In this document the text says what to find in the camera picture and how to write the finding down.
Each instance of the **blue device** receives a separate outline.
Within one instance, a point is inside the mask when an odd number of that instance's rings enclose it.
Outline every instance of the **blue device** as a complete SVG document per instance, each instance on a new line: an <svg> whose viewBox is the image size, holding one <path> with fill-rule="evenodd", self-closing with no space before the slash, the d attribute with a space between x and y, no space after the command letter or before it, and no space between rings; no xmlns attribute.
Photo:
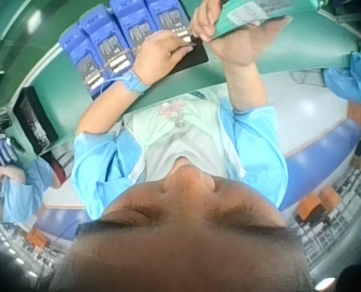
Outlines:
<svg viewBox="0 0 361 292"><path fill-rule="evenodd" d="M63 32L58 42L77 66L91 96L97 95L108 74L88 35L75 23Z"/></svg>
<svg viewBox="0 0 361 292"><path fill-rule="evenodd" d="M118 77L130 69L134 56L103 4L82 15L79 24L97 48L111 78Z"/></svg>
<svg viewBox="0 0 361 292"><path fill-rule="evenodd" d="M178 0L145 0L159 29L171 30L186 42L191 42L189 20Z"/></svg>
<svg viewBox="0 0 361 292"><path fill-rule="evenodd" d="M110 6L118 18L129 46L133 53L136 53L145 39L157 31L144 0L111 0Z"/></svg>

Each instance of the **nose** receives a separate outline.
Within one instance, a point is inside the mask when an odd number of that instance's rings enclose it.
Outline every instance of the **nose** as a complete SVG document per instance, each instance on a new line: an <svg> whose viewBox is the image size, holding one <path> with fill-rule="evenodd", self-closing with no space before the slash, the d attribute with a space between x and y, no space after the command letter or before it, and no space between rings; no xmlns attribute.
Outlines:
<svg viewBox="0 0 361 292"><path fill-rule="evenodd" d="M211 175L193 165L183 165L169 175L164 182L164 190L189 189L213 192L216 184Z"/></svg>

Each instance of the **blue wristband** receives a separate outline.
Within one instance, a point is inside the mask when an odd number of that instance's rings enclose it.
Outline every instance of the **blue wristband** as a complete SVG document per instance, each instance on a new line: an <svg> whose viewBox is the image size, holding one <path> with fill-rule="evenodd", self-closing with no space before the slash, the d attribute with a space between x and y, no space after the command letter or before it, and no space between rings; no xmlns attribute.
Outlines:
<svg viewBox="0 0 361 292"><path fill-rule="evenodd" d="M129 91L133 91L139 95L150 88L150 86L143 84L141 79L131 69L122 76L121 80Z"/></svg>

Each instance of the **green tool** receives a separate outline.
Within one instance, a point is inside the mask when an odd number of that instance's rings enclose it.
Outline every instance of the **green tool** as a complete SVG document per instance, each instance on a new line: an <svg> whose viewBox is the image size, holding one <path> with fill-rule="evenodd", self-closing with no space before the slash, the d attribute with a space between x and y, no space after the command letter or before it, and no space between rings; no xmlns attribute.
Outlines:
<svg viewBox="0 0 361 292"><path fill-rule="evenodd" d="M327 0L229 0L222 6L214 38L249 23L270 18L317 10Z"/></svg>

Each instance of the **blue floor stripe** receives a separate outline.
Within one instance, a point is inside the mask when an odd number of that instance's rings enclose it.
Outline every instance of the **blue floor stripe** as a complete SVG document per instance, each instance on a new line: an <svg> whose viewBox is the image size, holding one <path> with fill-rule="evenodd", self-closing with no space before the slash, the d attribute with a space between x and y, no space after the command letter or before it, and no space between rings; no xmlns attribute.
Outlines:
<svg viewBox="0 0 361 292"><path fill-rule="evenodd" d="M287 158L289 185L280 209L285 210L319 186L352 152L360 138L361 125L348 119L325 137ZM85 210L48 209L34 227L73 240L76 221L89 221Z"/></svg>

